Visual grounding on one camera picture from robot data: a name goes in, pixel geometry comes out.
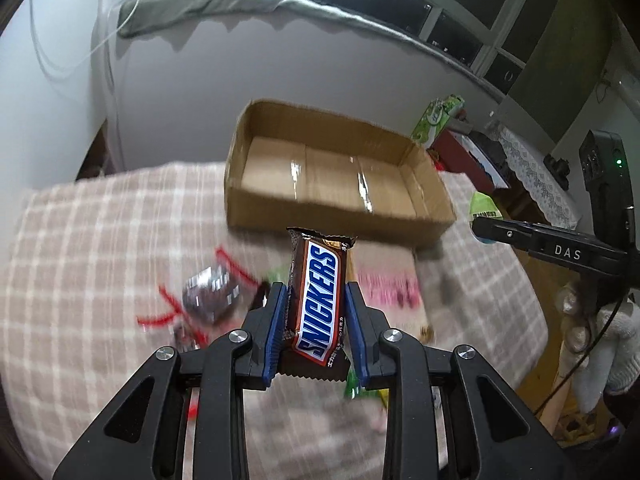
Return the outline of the white gloved hand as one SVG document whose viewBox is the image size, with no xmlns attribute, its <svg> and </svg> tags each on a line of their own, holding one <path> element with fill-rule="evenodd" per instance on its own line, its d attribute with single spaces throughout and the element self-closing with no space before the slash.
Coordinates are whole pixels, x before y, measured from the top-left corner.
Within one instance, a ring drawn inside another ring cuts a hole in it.
<svg viewBox="0 0 640 480">
<path fill-rule="evenodd" d="M 563 286 L 555 307 L 563 334 L 558 373 L 570 378 L 578 410 L 589 413 L 605 394 L 627 393 L 639 378 L 639 307 L 625 298 L 595 311 L 581 281 Z"/>
</svg>

